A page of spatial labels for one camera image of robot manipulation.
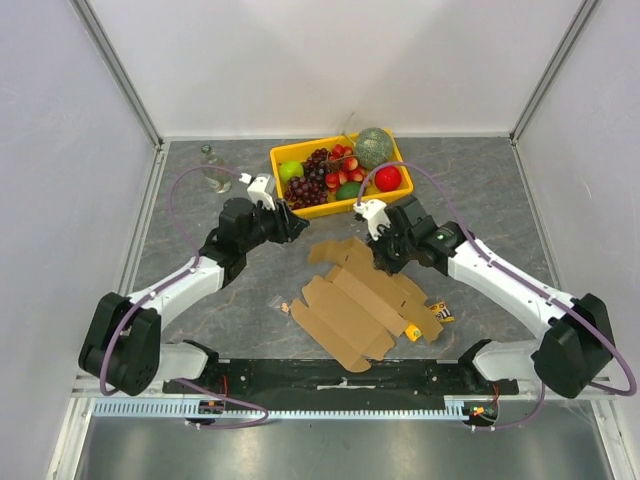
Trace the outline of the brown cardboard box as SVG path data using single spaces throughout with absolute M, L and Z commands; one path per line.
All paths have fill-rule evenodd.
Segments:
M 403 274 L 375 269 L 373 254 L 360 239 L 315 244 L 308 262 L 332 268 L 302 288 L 291 315 L 345 370 L 369 370 L 402 335 L 432 343 L 443 331 L 421 288 Z

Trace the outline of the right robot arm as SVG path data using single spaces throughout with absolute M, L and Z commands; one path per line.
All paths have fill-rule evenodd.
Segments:
M 398 274 L 411 261 L 461 282 L 510 313 L 533 335 L 530 341 L 483 340 L 458 368 L 467 392 L 493 381 L 540 380 L 573 399 L 612 360 L 614 339 L 604 302 L 577 298 L 536 280 L 491 251 L 456 222 L 437 225 L 409 195 L 392 204 L 373 199 L 354 207 L 367 224 L 376 268 Z

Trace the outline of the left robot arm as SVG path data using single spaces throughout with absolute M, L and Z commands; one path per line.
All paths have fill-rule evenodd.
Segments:
M 127 296 L 110 292 L 98 302 L 78 364 L 104 395 L 137 396 L 156 381 L 185 379 L 198 393 L 219 382 L 213 352 L 192 341 L 165 343 L 163 330 L 203 298 L 233 282 L 254 248 L 296 240 L 309 226 L 283 201 L 267 208 L 246 198 L 226 201 L 219 222 L 197 254 L 178 271 Z

